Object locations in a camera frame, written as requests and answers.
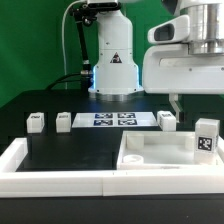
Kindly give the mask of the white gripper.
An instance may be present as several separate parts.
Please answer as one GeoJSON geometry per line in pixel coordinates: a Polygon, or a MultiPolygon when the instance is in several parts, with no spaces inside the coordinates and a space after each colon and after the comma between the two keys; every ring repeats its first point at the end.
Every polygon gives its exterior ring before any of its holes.
{"type": "Polygon", "coordinates": [[[150,47],[143,60],[147,93],[170,94],[176,121],[183,121],[179,94],[224,94],[224,55],[190,55],[187,44],[150,47]]]}

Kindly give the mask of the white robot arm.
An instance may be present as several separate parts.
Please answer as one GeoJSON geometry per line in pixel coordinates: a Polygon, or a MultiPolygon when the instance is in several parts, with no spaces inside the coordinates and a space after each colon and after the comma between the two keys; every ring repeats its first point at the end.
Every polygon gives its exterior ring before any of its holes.
{"type": "Polygon", "coordinates": [[[92,97],[123,100],[136,92],[224,94],[224,0],[161,0],[172,20],[148,31],[143,66],[133,61],[132,23],[119,6],[129,0],[87,0],[98,20],[99,60],[92,97]]]}

